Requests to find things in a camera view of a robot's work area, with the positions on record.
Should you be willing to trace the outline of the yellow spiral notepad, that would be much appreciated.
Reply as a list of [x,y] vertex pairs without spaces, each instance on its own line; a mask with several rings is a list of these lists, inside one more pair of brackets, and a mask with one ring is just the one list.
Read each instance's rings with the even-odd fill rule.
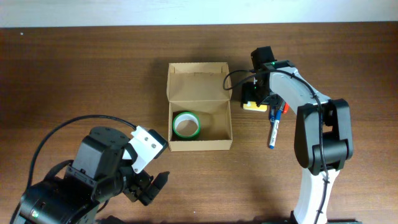
[[243,103],[243,109],[249,111],[260,111],[266,112],[268,109],[267,105],[257,105],[255,101],[248,101],[247,103]]

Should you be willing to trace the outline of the brown cardboard box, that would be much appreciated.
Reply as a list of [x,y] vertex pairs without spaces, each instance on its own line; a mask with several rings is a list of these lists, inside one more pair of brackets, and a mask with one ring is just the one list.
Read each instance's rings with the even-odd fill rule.
[[[231,86],[226,78],[226,62],[170,63],[167,77],[169,101],[169,145],[172,152],[223,151],[233,142],[231,122]],[[176,115],[191,112],[201,122],[200,134],[195,139],[180,139],[172,129]]]

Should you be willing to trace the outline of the green tape roll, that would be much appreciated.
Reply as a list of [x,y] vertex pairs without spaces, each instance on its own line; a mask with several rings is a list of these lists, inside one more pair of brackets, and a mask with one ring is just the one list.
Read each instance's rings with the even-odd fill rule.
[[200,134],[201,122],[196,114],[186,111],[176,115],[172,129],[180,139],[195,139]]

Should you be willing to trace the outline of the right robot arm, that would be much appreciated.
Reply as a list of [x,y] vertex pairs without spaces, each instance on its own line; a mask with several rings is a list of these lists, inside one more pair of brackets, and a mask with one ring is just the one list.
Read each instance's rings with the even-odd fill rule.
[[289,60],[276,60],[270,46],[251,53],[253,81],[242,87],[242,104],[251,110],[268,106],[273,148],[281,116],[296,115],[294,152],[302,167],[300,195],[289,223],[327,223],[333,184],[353,155],[348,102],[332,100],[311,86]]

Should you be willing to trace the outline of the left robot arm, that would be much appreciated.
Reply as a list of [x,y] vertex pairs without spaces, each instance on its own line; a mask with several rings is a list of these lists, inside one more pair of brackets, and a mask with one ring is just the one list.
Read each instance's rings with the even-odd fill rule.
[[155,130],[138,126],[132,138],[117,129],[94,127],[74,160],[52,167],[22,195],[11,223],[94,223],[111,198],[124,194],[149,205],[168,181],[144,169],[168,142]]

